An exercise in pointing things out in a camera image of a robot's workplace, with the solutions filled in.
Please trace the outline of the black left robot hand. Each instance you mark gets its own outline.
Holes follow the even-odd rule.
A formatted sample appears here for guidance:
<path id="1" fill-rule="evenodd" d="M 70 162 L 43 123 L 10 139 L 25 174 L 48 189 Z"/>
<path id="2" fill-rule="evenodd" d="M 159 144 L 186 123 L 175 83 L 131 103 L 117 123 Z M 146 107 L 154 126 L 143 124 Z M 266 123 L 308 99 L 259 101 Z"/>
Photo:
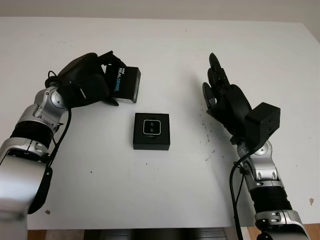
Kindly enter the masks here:
<path id="1" fill-rule="evenodd" d="M 60 71 L 57 75 L 60 81 L 57 92 L 69 109 L 88 106 L 100 101 L 111 106 L 119 105 L 110 97 L 110 88 L 105 78 L 103 65 L 111 65 L 112 68 L 125 66 L 112 51 L 101 56 L 91 52 L 71 61 Z"/>

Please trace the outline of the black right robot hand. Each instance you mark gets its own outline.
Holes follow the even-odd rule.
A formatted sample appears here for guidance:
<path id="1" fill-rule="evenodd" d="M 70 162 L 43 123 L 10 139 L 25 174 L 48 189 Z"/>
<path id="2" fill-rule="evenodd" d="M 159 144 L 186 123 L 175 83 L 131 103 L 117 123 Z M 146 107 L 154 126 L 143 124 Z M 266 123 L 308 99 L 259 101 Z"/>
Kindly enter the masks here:
<path id="1" fill-rule="evenodd" d="M 231 84 L 214 53 L 209 55 L 208 83 L 202 84 L 207 113 L 231 134 L 232 145 L 245 137 L 245 116 L 252 110 L 242 90 Z"/>

